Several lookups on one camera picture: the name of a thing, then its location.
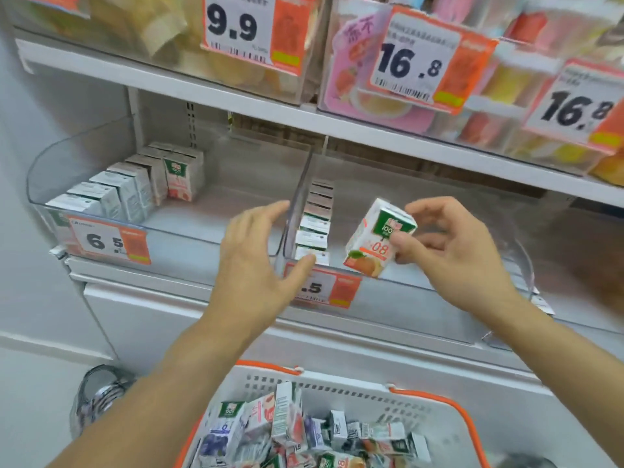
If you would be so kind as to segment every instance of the shopping basket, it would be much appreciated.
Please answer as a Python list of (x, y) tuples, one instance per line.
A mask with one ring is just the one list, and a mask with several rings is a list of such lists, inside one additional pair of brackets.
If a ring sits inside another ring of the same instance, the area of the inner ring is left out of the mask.
[(303, 389), (307, 415), (325, 418), (330, 409), (343, 410), (348, 421), (398, 422), (424, 435), (431, 468), (490, 468), (468, 413), (442, 396), (397, 389), (321, 372), (289, 369), (258, 361), (238, 361), (193, 428), (174, 468), (200, 468), (197, 452), (221, 401), (253, 401), (282, 381)]

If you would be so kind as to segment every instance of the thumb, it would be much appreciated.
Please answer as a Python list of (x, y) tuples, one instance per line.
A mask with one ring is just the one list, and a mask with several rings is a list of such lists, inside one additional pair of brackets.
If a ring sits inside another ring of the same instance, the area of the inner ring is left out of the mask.
[(293, 267), (288, 277), (282, 280), (281, 287), (284, 289), (285, 293), (288, 294), (288, 302), (294, 299), (297, 293), (301, 290), (303, 284), (306, 282), (306, 279), (308, 279), (310, 273), (312, 272), (312, 268), (315, 263), (315, 255), (308, 254), (307, 256), (304, 256)]
[(390, 235), (390, 243), (397, 248), (403, 258), (417, 264), (425, 274), (434, 272), (439, 266), (441, 257), (429, 251), (424, 244), (404, 231), (394, 231)]

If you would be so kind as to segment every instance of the white wall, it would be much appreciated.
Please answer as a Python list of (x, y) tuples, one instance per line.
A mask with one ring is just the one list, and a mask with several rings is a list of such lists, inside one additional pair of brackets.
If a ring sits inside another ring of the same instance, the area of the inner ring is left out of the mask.
[(0, 336), (113, 355), (26, 199), (26, 173), (46, 147), (127, 114), (125, 87), (35, 68), (24, 71), (0, 6)]

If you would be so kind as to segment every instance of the person's right hand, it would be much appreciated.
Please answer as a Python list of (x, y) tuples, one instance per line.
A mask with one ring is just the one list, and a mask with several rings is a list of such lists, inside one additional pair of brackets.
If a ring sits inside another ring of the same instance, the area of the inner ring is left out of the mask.
[(426, 198), (405, 207), (419, 227), (436, 224), (443, 233), (390, 235), (399, 264), (416, 263), (450, 304), (481, 321), (519, 297), (483, 222), (453, 197)]

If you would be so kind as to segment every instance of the forearm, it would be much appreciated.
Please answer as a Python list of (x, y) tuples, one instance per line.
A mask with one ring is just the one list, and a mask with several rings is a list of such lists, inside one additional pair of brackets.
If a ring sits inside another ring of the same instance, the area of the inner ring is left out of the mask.
[(200, 323), (185, 331), (160, 366), (139, 379), (49, 468), (172, 468), (193, 425), (247, 345)]
[(624, 467), (624, 364), (528, 301), (502, 310), (485, 323)]

